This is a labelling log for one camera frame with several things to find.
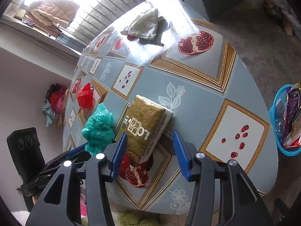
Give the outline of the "blue plastic trash basket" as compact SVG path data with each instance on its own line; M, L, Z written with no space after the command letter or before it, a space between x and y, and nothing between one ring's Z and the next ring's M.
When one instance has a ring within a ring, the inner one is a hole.
M282 86L268 111L278 149L286 156L300 153L300 83Z

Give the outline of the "red plastic bag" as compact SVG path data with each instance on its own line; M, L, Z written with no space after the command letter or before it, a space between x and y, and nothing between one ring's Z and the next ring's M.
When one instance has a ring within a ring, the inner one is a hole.
M93 92L94 88L91 87L90 83L87 83L83 86L83 88L79 89L79 91L77 92L77 100L80 108L89 110L94 107Z

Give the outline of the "teal plastic bag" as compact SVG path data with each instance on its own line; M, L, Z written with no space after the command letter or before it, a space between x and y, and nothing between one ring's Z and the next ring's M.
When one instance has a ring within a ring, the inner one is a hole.
M115 139L113 124L113 113L108 111L104 103L98 104L82 129L82 135L88 143L85 150L91 156L102 153L107 145L113 143Z

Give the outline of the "white cloth rag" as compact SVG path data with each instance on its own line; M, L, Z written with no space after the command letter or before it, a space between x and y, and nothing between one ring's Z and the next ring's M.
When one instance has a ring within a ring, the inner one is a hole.
M125 36L154 40L157 35L158 24L164 19L158 9L150 9L139 14L120 33Z

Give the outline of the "gold Love snack packet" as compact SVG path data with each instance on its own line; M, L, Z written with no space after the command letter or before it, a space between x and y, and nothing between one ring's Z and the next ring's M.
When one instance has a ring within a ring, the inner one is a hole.
M126 153L137 163L149 160L173 112L146 97L136 95L125 114L116 139L127 134Z

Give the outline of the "purple snack packet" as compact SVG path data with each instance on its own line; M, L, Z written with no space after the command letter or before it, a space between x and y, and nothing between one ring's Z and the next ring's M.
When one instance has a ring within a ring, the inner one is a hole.
M288 91L288 101L284 115L284 131L283 131L283 146L288 146L286 141L289 141L292 132L292 123L300 108L300 89L298 85L292 85Z

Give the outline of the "fruit-pattern tablecloth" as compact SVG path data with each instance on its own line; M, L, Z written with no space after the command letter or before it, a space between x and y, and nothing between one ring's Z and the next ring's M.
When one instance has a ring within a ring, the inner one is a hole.
M150 9L164 17L154 40L121 35ZM274 186L278 155L263 97L231 45L181 0L141 3L83 50L68 94L63 150L86 141L81 131L89 115L75 95L87 83L94 100L113 113L116 132L136 95L173 112L150 159L148 183L137 188L118 178L108 188L111 201L153 213L188 213L193 184L181 175L173 131L214 160L237 160L260 195Z

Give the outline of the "beige padded jacket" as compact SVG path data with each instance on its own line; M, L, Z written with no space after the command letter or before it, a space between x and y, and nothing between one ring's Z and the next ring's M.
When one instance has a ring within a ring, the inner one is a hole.
M79 4L70 0L38 0L28 6L31 15L45 26L58 24L65 29L75 19L79 8Z

